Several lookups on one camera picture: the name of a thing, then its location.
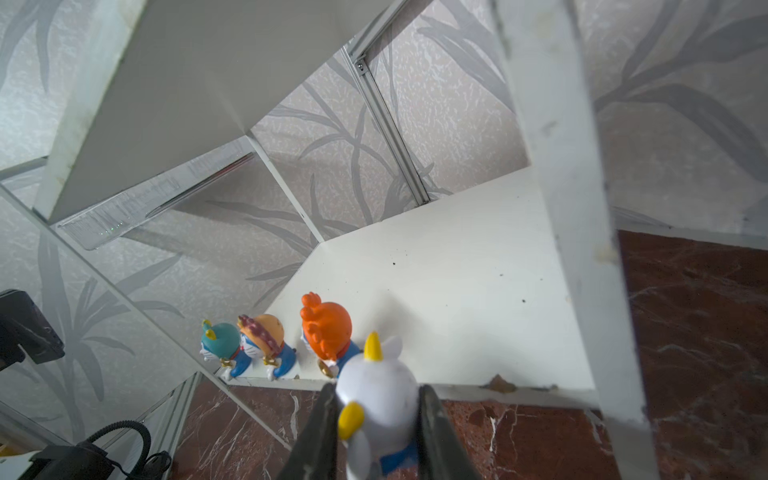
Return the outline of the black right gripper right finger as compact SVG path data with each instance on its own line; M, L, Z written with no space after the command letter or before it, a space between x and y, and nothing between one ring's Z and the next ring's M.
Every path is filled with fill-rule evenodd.
M481 479L430 385L419 388L416 442L421 480Z

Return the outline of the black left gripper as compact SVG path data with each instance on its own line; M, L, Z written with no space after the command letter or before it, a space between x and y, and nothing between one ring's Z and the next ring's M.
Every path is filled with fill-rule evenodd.
M64 343L25 291L1 293L1 369L31 359L35 364L61 359Z

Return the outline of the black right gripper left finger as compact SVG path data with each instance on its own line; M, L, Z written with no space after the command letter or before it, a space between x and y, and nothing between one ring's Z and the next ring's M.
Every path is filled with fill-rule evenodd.
M337 478L339 401L335 385L320 390L307 424L277 476L278 480L334 480Z

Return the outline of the orange octopus toy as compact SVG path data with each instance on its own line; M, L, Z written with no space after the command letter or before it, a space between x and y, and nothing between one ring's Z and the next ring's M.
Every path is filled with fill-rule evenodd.
M346 363L361 353L352 340L352 321L340 304L324 302L309 292L302 296L302 338L317 357L321 373L338 378Z

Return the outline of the blue cat figure flower collar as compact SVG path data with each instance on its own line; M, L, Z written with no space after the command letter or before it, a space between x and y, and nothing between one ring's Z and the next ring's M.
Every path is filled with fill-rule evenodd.
M265 366L269 380L285 376L295 366L296 349L285 341L284 327L276 316L239 315L237 325L245 354Z

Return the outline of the blue cat figure teal hat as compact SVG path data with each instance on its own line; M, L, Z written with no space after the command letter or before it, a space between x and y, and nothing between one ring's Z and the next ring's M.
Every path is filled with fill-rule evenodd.
M241 345L241 333L232 324L202 322L200 354L206 361L218 360L227 379L237 378L251 365L252 359Z

